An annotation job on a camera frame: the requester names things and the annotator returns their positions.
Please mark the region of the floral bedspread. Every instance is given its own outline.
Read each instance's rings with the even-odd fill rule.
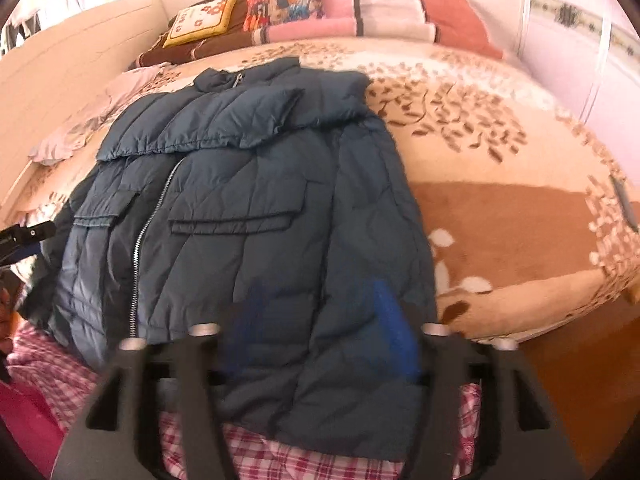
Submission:
[[[300,41],[181,65],[138,96],[183,88],[205,68],[283,56],[370,76],[366,100],[396,141],[431,243],[440,317],[454,329],[527,338],[615,298],[638,276],[640,235],[610,178],[625,183],[636,216],[638,190],[593,132],[503,62],[409,41]],[[16,207],[21,221],[55,215],[121,111],[81,153],[38,170]]]

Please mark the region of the dark blue puffer jacket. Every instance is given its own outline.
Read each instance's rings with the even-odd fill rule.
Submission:
[[[99,370],[129,335],[222,323],[259,281],[261,337],[223,393],[226,420],[400,460],[420,389],[391,369],[369,285],[434,321],[433,267],[368,83],[289,58],[139,99],[57,217],[21,314]]]

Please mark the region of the red fabric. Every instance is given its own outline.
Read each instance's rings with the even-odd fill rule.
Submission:
[[[29,386],[0,381],[0,418],[22,452],[49,478],[63,433],[44,397]]]
[[[94,387],[96,374],[28,324],[18,331],[14,344],[14,354],[8,358],[12,378],[40,390],[60,429],[66,432]],[[461,391],[460,452],[454,478],[471,469],[479,408],[479,386],[467,384]],[[224,432],[241,480],[395,480],[402,469],[401,462],[331,456],[284,446],[228,424]],[[176,416],[161,414],[161,433],[167,471],[185,479]]]

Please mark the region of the colorful cushion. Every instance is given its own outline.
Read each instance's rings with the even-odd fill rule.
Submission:
[[[322,0],[247,0],[248,10],[242,30],[268,25],[322,18]]]
[[[178,12],[163,47],[224,34],[236,0],[213,0]]]

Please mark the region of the yellow-bordered cushion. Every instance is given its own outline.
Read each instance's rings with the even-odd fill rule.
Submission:
[[[164,47],[224,34],[236,0],[214,0],[178,12]]]

